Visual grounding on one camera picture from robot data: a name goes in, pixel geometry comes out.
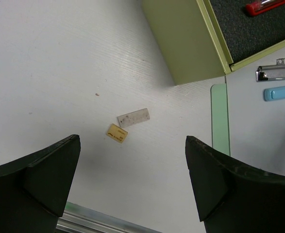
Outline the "blue highlighter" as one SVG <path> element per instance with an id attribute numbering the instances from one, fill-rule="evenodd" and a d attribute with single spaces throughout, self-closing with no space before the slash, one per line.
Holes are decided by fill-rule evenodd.
<path id="1" fill-rule="evenodd" d="M 285 86 L 268 88 L 264 90 L 265 101 L 276 101 L 285 99 Z"/>

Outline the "green metal tool chest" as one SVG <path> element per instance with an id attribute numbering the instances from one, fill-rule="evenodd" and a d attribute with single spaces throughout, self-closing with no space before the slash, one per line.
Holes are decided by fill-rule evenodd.
<path id="1" fill-rule="evenodd" d="M 144 0 L 176 85 L 234 72 L 285 47 L 285 4 L 257 16 L 247 0 Z"/>

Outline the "red gel pen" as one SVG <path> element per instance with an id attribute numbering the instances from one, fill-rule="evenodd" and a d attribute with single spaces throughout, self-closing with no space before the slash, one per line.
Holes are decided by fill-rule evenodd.
<path id="1" fill-rule="evenodd" d="M 248 15 L 254 17 L 285 4 L 285 0 L 256 0 L 246 4 Z"/>

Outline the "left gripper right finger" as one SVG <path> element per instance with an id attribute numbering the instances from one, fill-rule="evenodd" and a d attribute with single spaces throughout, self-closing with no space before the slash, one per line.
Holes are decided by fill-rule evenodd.
<path id="1" fill-rule="evenodd" d="M 285 176 L 223 154 L 194 136 L 185 156 L 208 233 L 285 233 Z"/>

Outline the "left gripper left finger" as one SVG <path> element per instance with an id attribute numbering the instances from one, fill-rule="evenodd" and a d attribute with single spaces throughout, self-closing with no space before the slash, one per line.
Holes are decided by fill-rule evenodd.
<path id="1" fill-rule="evenodd" d="M 55 231 L 80 151 L 80 137 L 73 134 L 0 166 L 0 233 Z"/>

